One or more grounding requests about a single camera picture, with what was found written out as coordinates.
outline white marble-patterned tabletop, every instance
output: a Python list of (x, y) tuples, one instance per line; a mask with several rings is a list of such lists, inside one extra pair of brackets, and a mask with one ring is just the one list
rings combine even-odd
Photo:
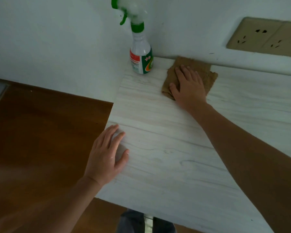
[[(127, 66), (108, 124), (126, 132), (123, 170), (98, 198), (203, 232), (272, 232), (235, 183), (201, 127), (161, 93), (174, 60)], [(225, 117), (291, 156), (291, 76), (212, 66), (207, 101)]]

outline electrical outlet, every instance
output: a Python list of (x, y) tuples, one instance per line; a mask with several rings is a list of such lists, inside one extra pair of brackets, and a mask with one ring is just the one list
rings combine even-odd
[(241, 21), (226, 47), (257, 52), (282, 24), (283, 22), (279, 20), (246, 17)]
[(291, 56), (291, 22), (284, 22), (257, 52)]

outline pant leg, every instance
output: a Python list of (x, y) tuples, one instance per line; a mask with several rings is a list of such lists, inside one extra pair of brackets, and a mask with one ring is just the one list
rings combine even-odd
[(144, 233), (145, 221), (143, 213), (128, 209), (120, 217), (116, 233)]
[(155, 217), (152, 233), (177, 233), (177, 231), (173, 223)]

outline green and white spray bottle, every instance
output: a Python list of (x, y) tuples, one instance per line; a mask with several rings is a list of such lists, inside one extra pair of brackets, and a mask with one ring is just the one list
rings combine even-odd
[(125, 23), (128, 17), (132, 27), (132, 47), (130, 48), (130, 60), (132, 69), (139, 74), (146, 74), (153, 66), (152, 48), (144, 34), (144, 13), (140, 0), (111, 0), (113, 9), (123, 11), (124, 17), (120, 25)]

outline cleaning cloth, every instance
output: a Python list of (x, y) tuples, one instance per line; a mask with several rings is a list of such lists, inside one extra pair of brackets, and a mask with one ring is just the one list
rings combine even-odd
[(206, 95), (207, 95), (210, 89), (212, 88), (215, 80), (217, 79), (218, 74), (210, 71), (211, 64), (181, 57), (181, 56), (177, 57), (173, 66), (171, 66), (168, 69), (167, 78), (162, 87), (162, 93), (168, 98), (175, 100), (175, 98), (173, 97), (169, 89), (169, 84), (174, 83), (177, 89), (180, 90), (180, 83), (175, 73), (175, 68), (180, 67), (180, 65), (190, 66), (192, 70), (198, 72), (198, 74), (203, 80), (203, 84), (204, 84)]

